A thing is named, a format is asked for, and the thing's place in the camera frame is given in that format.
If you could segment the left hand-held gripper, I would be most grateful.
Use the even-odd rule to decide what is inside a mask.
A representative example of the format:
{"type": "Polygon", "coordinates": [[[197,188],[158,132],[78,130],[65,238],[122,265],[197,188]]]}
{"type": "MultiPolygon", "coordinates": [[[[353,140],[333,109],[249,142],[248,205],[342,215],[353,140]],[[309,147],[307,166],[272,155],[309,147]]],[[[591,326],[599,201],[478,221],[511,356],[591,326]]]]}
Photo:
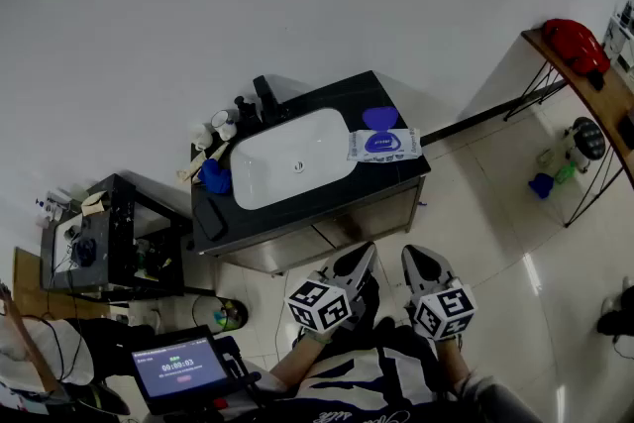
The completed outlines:
{"type": "Polygon", "coordinates": [[[354,331],[369,315],[378,289],[372,275],[376,259],[375,243],[365,242],[336,252],[320,271],[300,279],[284,298],[294,322],[318,334],[354,331]]]}

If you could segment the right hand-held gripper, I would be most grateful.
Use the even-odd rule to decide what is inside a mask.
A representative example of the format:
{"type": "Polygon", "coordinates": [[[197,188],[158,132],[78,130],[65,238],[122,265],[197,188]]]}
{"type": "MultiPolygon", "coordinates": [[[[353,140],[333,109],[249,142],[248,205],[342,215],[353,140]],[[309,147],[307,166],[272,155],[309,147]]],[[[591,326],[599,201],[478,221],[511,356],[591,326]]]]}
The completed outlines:
{"type": "Polygon", "coordinates": [[[401,261],[414,304],[411,318],[414,330],[435,342],[464,333],[476,313],[476,300],[469,285],[453,279],[449,261],[435,251],[414,245],[403,247],[401,261]],[[445,289],[422,294],[424,288],[448,284],[445,289]]]}

